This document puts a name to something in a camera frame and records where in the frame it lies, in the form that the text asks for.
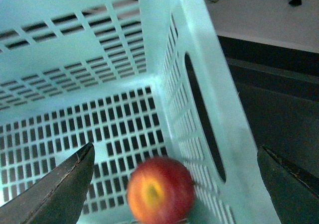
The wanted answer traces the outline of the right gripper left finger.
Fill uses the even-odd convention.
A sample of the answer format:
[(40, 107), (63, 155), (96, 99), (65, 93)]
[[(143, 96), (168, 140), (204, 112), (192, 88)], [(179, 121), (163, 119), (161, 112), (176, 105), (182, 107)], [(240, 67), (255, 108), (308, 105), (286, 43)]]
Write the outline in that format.
[(2, 224), (75, 224), (93, 177), (95, 148), (89, 142), (0, 208)]

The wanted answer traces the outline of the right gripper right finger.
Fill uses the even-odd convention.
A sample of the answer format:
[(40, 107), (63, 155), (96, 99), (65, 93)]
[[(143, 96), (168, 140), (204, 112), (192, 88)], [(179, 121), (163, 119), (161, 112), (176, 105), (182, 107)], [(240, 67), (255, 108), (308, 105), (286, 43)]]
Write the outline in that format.
[(280, 222), (317, 224), (319, 178), (265, 145), (258, 148), (257, 161)]

